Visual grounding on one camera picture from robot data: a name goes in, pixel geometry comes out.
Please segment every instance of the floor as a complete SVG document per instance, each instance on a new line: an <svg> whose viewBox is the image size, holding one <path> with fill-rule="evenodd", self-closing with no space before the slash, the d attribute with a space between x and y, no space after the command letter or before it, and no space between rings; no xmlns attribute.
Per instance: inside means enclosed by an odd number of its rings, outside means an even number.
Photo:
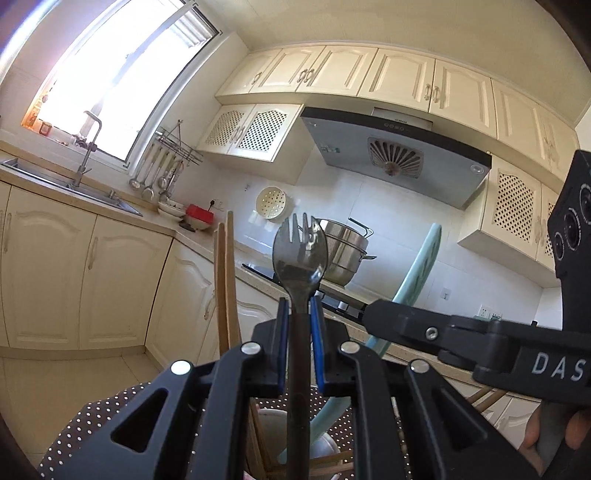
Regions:
<svg viewBox="0 0 591 480"><path fill-rule="evenodd" d="M84 404L156 375L158 370L144 353L90 360L0 358L0 412L37 466Z"/></svg>

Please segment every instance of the electrical outlet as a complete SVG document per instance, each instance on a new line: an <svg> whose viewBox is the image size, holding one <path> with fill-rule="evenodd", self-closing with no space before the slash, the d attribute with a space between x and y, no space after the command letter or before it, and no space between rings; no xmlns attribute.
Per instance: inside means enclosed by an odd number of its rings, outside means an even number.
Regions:
<svg viewBox="0 0 591 480"><path fill-rule="evenodd" d="M501 312L496 312L491 307L487 307L486 305L480 305L480 310L478 311L478 316L486 319L491 318L502 318L503 314Z"/></svg>
<svg viewBox="0 0 591 480"><path fill-rule="evenodd" d="M220 199L212 199L215 203L213 204L212 208L219 210L220 212L224 212L226 210L226 203Z"/></svg>

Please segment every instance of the pot handle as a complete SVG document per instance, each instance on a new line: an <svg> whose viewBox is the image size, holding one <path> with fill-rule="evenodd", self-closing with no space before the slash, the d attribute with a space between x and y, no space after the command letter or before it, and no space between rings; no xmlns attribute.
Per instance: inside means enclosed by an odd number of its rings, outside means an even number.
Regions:
<svg viewBox="0 0 591 480"><path fill-rule="evenodd" d="M368 227L365 226L364 224L358 222L357 220L355 220L354 218L349 217L349 220L357 225L359 225L360 227L365 228L365 235L363 236L364 238L369 238L370 236L372 236L374 234L374 231Z"/></svg>

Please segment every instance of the white lettering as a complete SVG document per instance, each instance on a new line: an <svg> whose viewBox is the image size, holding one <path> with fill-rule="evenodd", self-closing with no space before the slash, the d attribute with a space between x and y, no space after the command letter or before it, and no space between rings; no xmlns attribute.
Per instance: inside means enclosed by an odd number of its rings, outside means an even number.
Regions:
<svg viewBox="0 0 591 480"><path fill-rule="evenodd" d="M544 361L544 365L542 368L540 368L540 366L539 366L540 360ZM540 374L544 373L544 370L546 370L547 365L548 365L548 354L544 353L544 352L539 352L538 358L535 359L535 364L534 364L534 367L531 369L531 372L535 375L540 375Z"/></svg>
<svg viewBox="0 0 591 480"><path fill-rule="evenodd" d="M562 360L560 361L560 363L558 363L558 366L556 367L556 369L554 369L554 372L552 373L552 375L550 375L550 378L554 378L556 374L560 374L560 378L564 380L564 367L566 367L565 356L562 357Z"/></svg>
<svg viewBox="0 0 591 480"><path fill-rule="evenodd" d="M574 371L578 373L578 376L576 376L576 377L575 377L575 376L573 375L572 377L570 377L570 379L571 379L573 382L578 382L579 380L581 380L581 377L583 376L583 366L584 366L586 363L587 363L587 360L583 360L583 359L581 359L581 360L579 360L579 361L577 362L577 364L574 366Z"/></svg>

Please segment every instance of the silver screw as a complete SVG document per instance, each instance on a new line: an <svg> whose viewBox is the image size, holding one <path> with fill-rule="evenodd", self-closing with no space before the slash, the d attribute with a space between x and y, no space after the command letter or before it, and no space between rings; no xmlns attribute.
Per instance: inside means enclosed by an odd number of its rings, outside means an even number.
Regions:
<svg viewBox="0 0 591 480"><path fill-rule="evenodd" d="M244 345L242 345L240 350L246 355L256 355L261 351L261 346L256 342L246 342Z"/></svg>
<svg viewBox="0 0 591 480"><path fill-rule="evenodd" d="M340 344L340 351L343 353L357 353L360 348L357 342L352 342L351 340Z"/></svg>
<svg viewBox="0 0 591 480"><path fill-rule="evenodd" d="M413 360L410 362L410 370L418 374L424 374L429 371L429 364L425 360Z"/></svg>
<svg viewBox="0 0 591 480"><path fill-rule="evenodd" d="M184 375L191 370L191 364L186 360L178 360L170 365L170 371L175 375Z"/></svg>
<svg viewBox="0 0 591 480"><path fill-rule="evenodd" d="M425 331L425 338L427 340L435 340L438 336L439 336L439 330L437 330L435 327L429 327Z"/></svg>

